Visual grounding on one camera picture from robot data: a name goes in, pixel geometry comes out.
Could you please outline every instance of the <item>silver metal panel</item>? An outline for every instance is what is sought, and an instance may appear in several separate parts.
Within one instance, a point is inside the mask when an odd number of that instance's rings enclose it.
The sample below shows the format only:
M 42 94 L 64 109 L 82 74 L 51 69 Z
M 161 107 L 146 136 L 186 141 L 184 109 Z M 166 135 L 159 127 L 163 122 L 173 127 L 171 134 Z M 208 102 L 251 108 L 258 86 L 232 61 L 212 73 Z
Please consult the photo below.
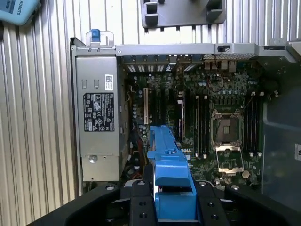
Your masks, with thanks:
M 45 0 L 0 48 L 0 225 L 25 225 L 75 197 L 69 38 L 110 30 L 116 44 L 268 44 L 301 37 L 300 0 L 227 0 L 220 25 L 144 32 L 137 0 Z
M 78 155 L 82 159 L 83 181 L 118 181 L 120 170 L 125 161 L 123 153 L 128 153 L 125 140 L 128 140 L 128 128 L 125 128 L 125 90 L 124 78 L 117 76 L 117 60 L 115 56 L 95 56 L 94 52 L 84 49 L 91 57 L 77 57 L 73 73 L 76 88 L 76 129 L 78 129 Z M 105 75 L 113 76 L 112 90 L 105 89 Z M 86 93 L 113 93 L 114 95 L 114 131 L 85 132 L 84 98 Z

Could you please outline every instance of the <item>blue plastic shroud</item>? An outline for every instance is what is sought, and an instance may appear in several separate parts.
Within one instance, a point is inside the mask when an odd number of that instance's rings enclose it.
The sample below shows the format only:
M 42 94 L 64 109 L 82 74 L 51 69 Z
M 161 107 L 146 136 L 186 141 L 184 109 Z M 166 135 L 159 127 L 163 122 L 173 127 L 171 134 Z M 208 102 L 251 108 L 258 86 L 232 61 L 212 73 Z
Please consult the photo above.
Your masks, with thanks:
M 150 147 L 147 157 L 153 162 L 155 185 L 187 188 L 185 192 L 157 192 L 155 205 L 158 219 L 195 220 L 196 189 L 184 153 L 178 149 L 167 126 L 150 127 Z

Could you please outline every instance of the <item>blue latch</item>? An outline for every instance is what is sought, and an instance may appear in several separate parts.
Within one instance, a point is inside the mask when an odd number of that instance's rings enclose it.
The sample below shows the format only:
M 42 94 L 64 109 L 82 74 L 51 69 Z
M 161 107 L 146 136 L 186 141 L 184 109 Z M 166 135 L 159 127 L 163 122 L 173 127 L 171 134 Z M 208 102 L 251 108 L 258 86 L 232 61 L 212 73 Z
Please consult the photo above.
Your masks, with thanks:
M 98 29 L 91 30 L 92 42 L 100 42 L 100 31 Z

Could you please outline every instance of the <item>warning label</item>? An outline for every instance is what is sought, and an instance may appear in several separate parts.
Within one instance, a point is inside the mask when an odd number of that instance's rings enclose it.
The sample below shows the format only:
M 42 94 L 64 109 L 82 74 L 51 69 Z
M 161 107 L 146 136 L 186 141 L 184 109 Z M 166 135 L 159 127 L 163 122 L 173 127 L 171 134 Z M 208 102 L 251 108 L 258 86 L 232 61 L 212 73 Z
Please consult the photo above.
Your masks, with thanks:
M 114 94 L 84 94 L 85 132 L 113 132 Z

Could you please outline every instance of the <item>screw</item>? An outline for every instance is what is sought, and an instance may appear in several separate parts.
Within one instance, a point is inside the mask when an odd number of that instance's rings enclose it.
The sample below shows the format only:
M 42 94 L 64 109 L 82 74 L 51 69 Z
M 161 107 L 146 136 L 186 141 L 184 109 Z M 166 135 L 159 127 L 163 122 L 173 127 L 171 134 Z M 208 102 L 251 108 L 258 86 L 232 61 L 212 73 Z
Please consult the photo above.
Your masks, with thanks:
M 238 190 L 239 187 L 237 185 L 232 185 L 231 188 L 233 188 L 234 190 Z
M 202 187 L 207 186 L 207 184 L 204 181 L 199 182 L 199 185 L 201 185 Z
M 89 162 L 90 162 L 90 163 L 95 163 L 95 162 L 97 162 L 97 159 L 98 159 L 97 155 L 90 155 L 90 156 L 89 156 Z
M 111 191 L 113 190 L 115 187 L 113 185 L 109 185 L 107 186 L 105 189 L 107 189 L 108 191 Z

